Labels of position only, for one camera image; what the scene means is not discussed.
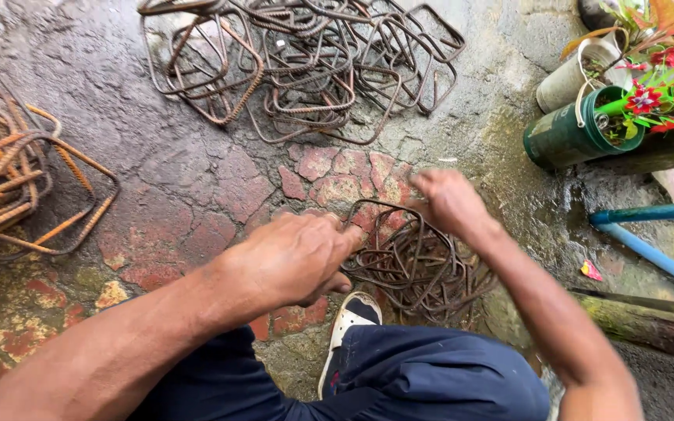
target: leg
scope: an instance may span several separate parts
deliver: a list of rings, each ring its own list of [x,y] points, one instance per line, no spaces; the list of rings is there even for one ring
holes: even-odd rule
[[[284,419],[293,406],[254,358],[248,326],[211,339],[153,388],[129,421],[145,419]]]
[[[336,348],[323,419],[545,420],[548,391],[515,350],[439,327],[366,325]]]

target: forearm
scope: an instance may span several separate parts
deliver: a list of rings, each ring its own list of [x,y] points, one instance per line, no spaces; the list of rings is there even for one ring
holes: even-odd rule
[[[0,380],[0,419],[120,419],[173,365],[267,309],[213,264],[70,328]]]
[[[475,248],[498,274],[538,349],[566,386],[633,380],[573,297],[497,223]]]

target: wet ground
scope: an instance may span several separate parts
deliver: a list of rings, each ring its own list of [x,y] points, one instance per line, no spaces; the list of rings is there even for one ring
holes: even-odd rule
[[[220,129],[158,94],[132,1],[0,0],[0,71],[26,101],[62,120],[64,140],[115,171],[124,187],[77,252],[31,256],[2,270],[0,378],[61,330],[172,282],[270,215],[344,214],[361,197],[400,202],[410,194],[407,174],[426,167],[458,168],[473,178],[491,211],[564,285],[674,300],[668,276],[586,219],[602,208],[669,203],[667,191],[650,176],[588,166],[544,172],[522,148],[521,133],[541,116],[538,83],[558,67],[566,41],[584,31],[574,2],[430,3],[466,37],[468,47],[454,62],[458,86],[430,118],[407,111],[373,145],[356,147],[326,139],[266,145],[246,117]],[[348,133],[366,136],[372,113],[359,108]],[[73,206],[59,195],[50,200],[44,207],[51,210],[34,224]],[[674,223],[629,226],[674,257]],[[604,282],[579,274],[585,258]],[[340,298],[274,311],[252,324],[257,354],[288,395],[316,397]],[[476,330],[529,345],[502,288],[486,294],[476,311]],[[674,375],[661,374],[674,373],[674,359],[626,349],[635,367],[666,369],[635,372],[646,385],[648,419],[674,419],[674,399],[667,399]]]

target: rusty rebar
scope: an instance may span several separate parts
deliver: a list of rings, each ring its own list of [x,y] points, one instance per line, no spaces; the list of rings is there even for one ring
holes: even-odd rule
[[[245,108],[267,143],[322,133],[368,145],[403,110],[429,115],[457,84],[451,62],[466,45],[430,6],[406,11],[393,0],[145,0],[137,11],[156,89],[220,126]],[[146,18],[166,14],[177,18],[167,25],[189,18],[166,36],[161,59],[148,37],[162,32]],[[384,111],[365,140],[341,131],[358,95]]]
[[[50,133],[44,131],[36,116],[50,120],[53,130]],[[117,177],[59,139],[60,133],[61,122],[56,117],[21,101],[0,77],[0,261],[14,260],[33,251],[49,255],[73,251],[118,194]],[[50,148],[68,167],[88,199],[79,211],[48,228],[45,234],[30,239],[25,232],[25,238],[22,238],[23,233],[16,234],[14,228],[43,207],[41,199],[54,187],[45,152]],[[103,173],[112,182],[113,189],[99,198],[77,161]],[[78,233],[71,236],[64,234],[70,227],[76,227]],[[56,244],[57,237],[60,237],[62,245],[54,248],[50,244]]]
[[[362,199],[353,205],[346,224],[358,214],[375,214],[373,228],[342,271],[375,284],[403,314],[445,324],[496,287],[497,276],[477,255],[464,253],[459,240],[415,210]]]

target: white container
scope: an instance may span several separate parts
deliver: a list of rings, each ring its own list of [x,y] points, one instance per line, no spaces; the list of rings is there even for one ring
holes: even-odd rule
[[[620,57],[620,51],[609,41],[600,38],[589,38],[579,45],[574,57],[558,67],[537,87],[537,103],[545,114],[557,110],[576,101],[576,96],[582,85],[587,82],[584,69],[581,66],[582,58],[595,60],[607,67]],[[623,89],[631,89],[631,71],[629,69],[615,69],[615,66],[605,72],[607,80]],[[601,88],[601,83],[592,81],[584,94]]]

